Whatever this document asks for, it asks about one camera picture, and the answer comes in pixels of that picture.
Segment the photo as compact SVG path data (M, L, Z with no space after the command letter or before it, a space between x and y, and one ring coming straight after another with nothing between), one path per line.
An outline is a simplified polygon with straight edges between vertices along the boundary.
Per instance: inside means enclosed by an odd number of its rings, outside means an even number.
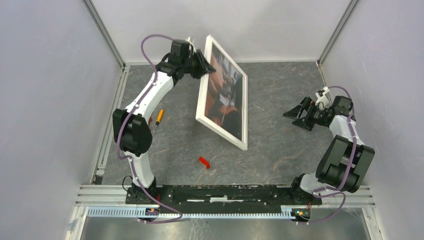
M244 76L214 44L210 65L204 115L241 141Z

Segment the white wooden picture frame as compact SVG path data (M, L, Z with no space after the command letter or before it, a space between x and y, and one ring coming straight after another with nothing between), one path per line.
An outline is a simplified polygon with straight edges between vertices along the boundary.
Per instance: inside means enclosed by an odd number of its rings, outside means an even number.
M219 136L221 136L222 138L232 143L233 145L237 146L243 151L246 151L248 149L248 75L242 70L242 68L236 63L236 61L227 53L227 51L220 45L220 43L212 35L208 35L206 37L205 49L204 49L204 57L207 59L209 63L211 61L212 45L216 45L216 47L220 51L222 51L222 53L230 60L232 64L234 64L234 66L243 75L242 140L237 139L236 137L234 137L233 135L225 131L223 128L216 125L210 119L205 117L208 80L209 80L210 73L205 74L200 79L195 119L201 124L203 124L204 126L206 126L207 128L209 128L210 130L212 130L213 132L215 132L216 134L218 134Z

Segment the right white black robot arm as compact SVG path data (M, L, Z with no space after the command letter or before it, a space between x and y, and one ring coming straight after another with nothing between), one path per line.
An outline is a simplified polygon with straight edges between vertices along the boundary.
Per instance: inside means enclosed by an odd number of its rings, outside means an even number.
M358 136L353 114L354 103L346 96L336 96L328 107L305 97L283 117L292 124L311 131L315 125L329 128L333 139L317 165L316 171L296 177L289 189L295 204L314 199L324 191L355 193L361 186L375 156L375 150Z

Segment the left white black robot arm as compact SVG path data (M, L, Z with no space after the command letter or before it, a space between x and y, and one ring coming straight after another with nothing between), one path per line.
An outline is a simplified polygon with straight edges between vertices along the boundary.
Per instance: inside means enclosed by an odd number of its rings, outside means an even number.
M125 108L115 109L112 114L113 137L116 154L127 160L131 171L131 189L145 204L157 198L156 178L150 167L148 151L153 142L149 119L163 97L185 75L201 79L215 72L203 53L196 49L190 39L174 39L170 51L154 64L150 80L138 96Z

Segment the orange handle screwdriver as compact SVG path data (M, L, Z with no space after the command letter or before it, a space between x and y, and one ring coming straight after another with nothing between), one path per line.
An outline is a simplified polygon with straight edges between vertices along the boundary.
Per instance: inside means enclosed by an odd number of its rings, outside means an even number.
M161 109L160 111L159 111L159 113L158 113L158 116L157 116L157 119L156 119L156 122L155 122L155 127L154 127L154 129L153 129L153 133L155 133L156 131L157 131L157 128L158 128L158 126L160 125L160 123L161 123L161 121L162 121L162 118L163 118L163 115L164 115L164 109Z

